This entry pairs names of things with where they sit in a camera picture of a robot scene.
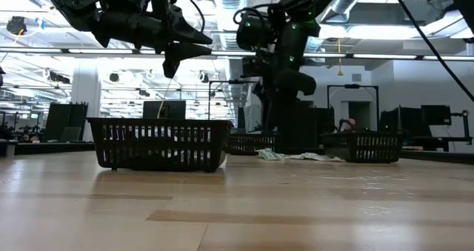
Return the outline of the black gantry frame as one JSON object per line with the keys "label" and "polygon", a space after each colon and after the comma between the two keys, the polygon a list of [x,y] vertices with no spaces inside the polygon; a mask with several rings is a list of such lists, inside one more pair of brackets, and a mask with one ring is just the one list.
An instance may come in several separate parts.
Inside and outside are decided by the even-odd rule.
{"label": "black gantry frame", "polygon": [[376,121],[375,121],[375,125],[376,125],[376,130],[378,131],[379,130],[379,119],[380,119],[380,104],[379,104],[379,88],[378,86],[374,86],[374,85],[360,85],[360,84],[328,84],[326,86],[326,97],[327,97],[327,109],[329,110],[331,108],[331,104],[330,104],[330,88],[331,87],[338,87],[338,88],[343,88],[343,89],[361,89],[361,88],[364,88],[366,90],[366,92],[368,92],[367,88],[373,88],[375,90],[375,111],[376,111]]}
{"label": "black gantry frame", "polygon": [[238,123],[238,109],[247,103],[248,91],[256,81],[209,81],[207,120],[228,120]]}

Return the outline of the grey chair back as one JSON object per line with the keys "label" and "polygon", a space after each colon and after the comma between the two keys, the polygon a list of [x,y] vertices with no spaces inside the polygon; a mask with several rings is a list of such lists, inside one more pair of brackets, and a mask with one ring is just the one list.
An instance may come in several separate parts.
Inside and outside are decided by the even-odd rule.
{"label": "grey chair back", "polygon": [[65,127],[60,138],[60,142],[77,142],[81,140],[80,127]]}

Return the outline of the black slotted plastic basket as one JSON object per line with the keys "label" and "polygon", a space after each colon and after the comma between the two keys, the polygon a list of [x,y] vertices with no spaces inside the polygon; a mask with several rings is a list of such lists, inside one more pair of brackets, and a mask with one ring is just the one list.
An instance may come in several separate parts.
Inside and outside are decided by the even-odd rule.
{"label": "black slotted plastic basket", "polygon": [[215,172],[225,158],[231,121],[88,118],[100,167]]}
{"label": "black slotted plastic basket", "polygon": [[331,133],[321,136],[326,156],[347,162],[390,164],[400,157],[403,136],[395,133]]}
{"label": "black slotted plastic basket", "polygon": [[258,150],[274,150],[276,139],[276,135],[231,134],[224,150],[231,155],[256,155]]}

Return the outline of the long ceiling light strip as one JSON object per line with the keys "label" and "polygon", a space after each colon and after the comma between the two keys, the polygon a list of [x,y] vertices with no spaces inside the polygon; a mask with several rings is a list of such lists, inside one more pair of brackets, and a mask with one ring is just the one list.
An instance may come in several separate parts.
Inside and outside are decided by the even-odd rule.
{"label": "long ceiling light strip", "polygon": [[[154,50],[133,50],[133,49],[59,49],[41,47],[0,47],[0,53],[29,53],[40,55],[85,55],[85,56],[164,56],[164,53],[156,54]],[[229,57],[240,58],[254,56],[254,52],[215,50],[207,57]],[[396,54],[369,54],[369,53],[305,53],[304,58],[337,58],[337,59],[375,59],[375,60],[415,60],[415,61],[436,61],[436,56],[426,55],[396,55]]]}

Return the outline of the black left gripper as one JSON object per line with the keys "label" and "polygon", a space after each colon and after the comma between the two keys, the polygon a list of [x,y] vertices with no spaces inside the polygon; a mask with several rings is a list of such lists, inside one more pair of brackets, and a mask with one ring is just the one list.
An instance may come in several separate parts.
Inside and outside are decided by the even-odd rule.
{"label": "black left gripper", "polygon": [[[145,17],[145,28],[141,46],[150,47],[156,54],[164,52],[165,60],[162,65],[164,75],[173,78],[179,66],[178,60],[174,57],[174,29],[172,14],[172,4],[176,0],[144,0],[142,14]],[[208,56],[212,50],[208,47],[197,44],[212,44],[213,40],[189,25],[184,17],[180,16],[176,23],[176,41],[192,44],[178,44],[178,58],[195,58]]]}

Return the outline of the black monitor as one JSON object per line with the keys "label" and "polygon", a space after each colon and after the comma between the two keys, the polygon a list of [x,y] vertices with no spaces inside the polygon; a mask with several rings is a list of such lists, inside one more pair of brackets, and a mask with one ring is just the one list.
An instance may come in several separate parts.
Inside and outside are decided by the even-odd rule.
{"label": "black monitor", "polygon": [[421,105],[424,121],[428,125],[451,125],[451,111],[448,105]]}
{"label": "black monitor", "polygon": [[421,108],[397,107],[382,111],[378,122],[380,132],[402,133],[410,137],[424,136],[425,129]]}
{"label": "black monitor", "polygon": [[82,141],[87,111],[88,104],[84,102],[69,104],[52,103],[47,115],[42,141],[60,142],[61,134],[65,127],[82,128],[80,140]]}
{"label": "black monitor", "polygon": [[186,101],[145,101],[143,118],[186,119]]}

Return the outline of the grey box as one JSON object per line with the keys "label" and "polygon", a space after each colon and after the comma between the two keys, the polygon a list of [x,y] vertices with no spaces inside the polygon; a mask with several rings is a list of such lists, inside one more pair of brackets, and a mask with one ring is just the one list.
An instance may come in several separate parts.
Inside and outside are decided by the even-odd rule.
{"label": "grey box", "polygon": [[16,141],[0,139],[0,158],[10,158],[15,155]]}

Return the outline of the person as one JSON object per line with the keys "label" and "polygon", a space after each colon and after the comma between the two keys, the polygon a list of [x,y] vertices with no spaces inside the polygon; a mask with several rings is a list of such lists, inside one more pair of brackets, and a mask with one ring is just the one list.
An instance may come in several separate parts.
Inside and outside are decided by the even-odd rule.
{"label": "person", "polygon": [[356,120],[353,118],[340,119],[339,125],[338,125],[338,131],[340,133],[356,132],[357,131]]}

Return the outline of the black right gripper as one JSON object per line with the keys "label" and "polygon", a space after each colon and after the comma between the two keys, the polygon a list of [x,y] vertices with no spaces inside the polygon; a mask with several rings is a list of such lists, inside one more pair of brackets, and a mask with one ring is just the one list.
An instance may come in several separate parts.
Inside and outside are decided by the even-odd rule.
{"label": "black right gripper", "polygon": [[297,70],[273,70],[265,74],[258,92],[258,98],[263,107],[263,132],[274,131],[277,122],[277,107],[294,105],[297,102],[298,92],[302,92],[305,96],[311,96],[315,91],[315,79]]}

